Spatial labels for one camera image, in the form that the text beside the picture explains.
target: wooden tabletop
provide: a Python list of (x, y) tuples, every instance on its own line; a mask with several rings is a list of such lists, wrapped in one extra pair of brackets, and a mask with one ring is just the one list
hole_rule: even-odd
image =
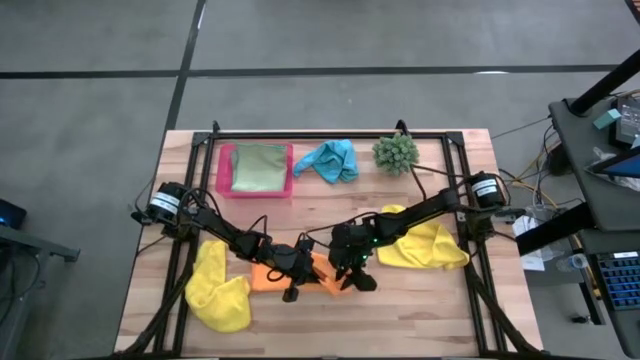
[[(497, 172), (496, 159), (487, 130), (464, 133), (471, 173)], [(183, 182), (192, 131), (170, 131), (164, 142), (154, 191), (166, 181)], [(282, 144), (283, 140), (260, 140)], [(322, 140), (291, 140), (294, 161), (318, 147)], [(208, 188), (214, 192), (220, 145), (216, 141)], [(379, 211), (386, 204), (408, 206), (421, 195), (409, 175), (391, 177), (375, 166), (374, 140), (353, 140), (360, 176), (352, 183), (330, 185), (308, 170), (294, 180), (289, 199), (224, 199), (216, 195), (224, 217), (238, 228), (246, 228), (262, 214), (269, 216), (269, 234), (274, 241), (293, 245), (305, 229), (344, 221), (365, 211)], [(420, 165), (444, 170), (441, 143), (416, 140)], [(199, 181), (203, 154), (199, 156)], [(418, 172), (433, 196), (448, 187), (443, 175)], [(453, 215), (434, 221), (456, 236)], [(511, 232), (509, 227), (500, 227)], [(140, 246), (159, 237), (159, 226), (144, 230)], [(319, 234), (328, 241), (328, 233)], [(212, 238), (201, 235), (201, 240)], [(116, 342), (116, 350), (130, 345), (151, 320), (162, 297), (171, 241), (145, 251), (135, 263), (129, 294)], [(514, 325), (534, 346), (541, 348), (533, 307), (515, 243), (500, 237), (487, 242), (498, 301)], [(227, 279), (249, 276), (250, 264), (227, 255)], [(461, 269), (402, 269), (380, 265), (373, 256), (367, 271), (378, 282), (375, 292), (354, 291), (332, 297), (325, 293), (301, 292), (295, 303), (282, 302), (282, 293), (250, 295), (252, 323), (244, 331), (221, 334), (205, 327), (189, 314), (183, 356), (463, 356), (477, 354), (467, 287)], [(170, 316), (167, 348), (173, 339), (177, 306)], [(483, 309), (487, 339), (494, 344), (490, 320)]]

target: artificial plant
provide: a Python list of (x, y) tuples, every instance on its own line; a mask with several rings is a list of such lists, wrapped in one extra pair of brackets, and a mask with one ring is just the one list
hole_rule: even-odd
[(391, 138), (380, 138), (380, 142), (373, 145), (376, 165), (395, 176), (409, 172), (411, 165), (418, 162), (418, 155), (418, 148), (411, 136), (399, 132)]

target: yellow cloth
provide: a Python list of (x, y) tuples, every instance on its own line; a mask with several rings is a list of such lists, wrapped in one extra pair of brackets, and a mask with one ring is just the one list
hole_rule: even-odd
[(198, 249), (193, 276), (185, 290), (191, 311), (219, 332), (235, 332), (249, 326), (249, 282), (238, 276), (225, 282), (227, 246), (205, 241)]
[[(385, 213), (398, 213), (405, 208), (386, 205)], [(469, 254), (460, 250), (447, 229), (434, 222), (426, 222), (409, 229), (393, 245), (378, 248), (378, 259), (391, 266), (408, 268), (444, 267), (455, 269), (467, 265)]]

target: plastic bin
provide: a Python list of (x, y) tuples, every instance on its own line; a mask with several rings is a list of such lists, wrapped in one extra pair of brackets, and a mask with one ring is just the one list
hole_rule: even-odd
[(293, 145), (284, 144), (287, 147), (287, 173), (282, 191), (267, 192), (236, 192), (231, 190), (233, 183), (233, 166), (231, 153), (236, 149), (235, 144), (222, 145), (220, 158), (218, 159), (218, 174), (216, 176), (216, 192), (225, 198), (256, 199), (256, 198), (287, 198), (293, 190)]

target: orange object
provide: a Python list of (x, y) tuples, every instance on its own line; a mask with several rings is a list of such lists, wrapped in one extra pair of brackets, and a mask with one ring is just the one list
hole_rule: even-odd
[[(351, 292), (351, 288), (340, 290), (345, 278), (340, 281), (336, 281), (336, 269), (329, 263), (329, 258), (326, 255), (311, 253), (313, 258), (313, 271), (320, 278), (319, 284), (304, 284), (299, 286), (298, 289), (302, 291), (328, 291), (331, 295), (340, 295)], [(267, 274), (271, 271), (271, 268), (262, 264), (251, 264), (251, 290), (268, 292), (268, 291), (282, 291), (289, 287), (291, 284), (291, 278), (288, 276), (283, 277), (278, 281), (270, 281), (267, 279)], [(281, 276), (281, 273), (273, 271), (271, 278), (275, 279)]]

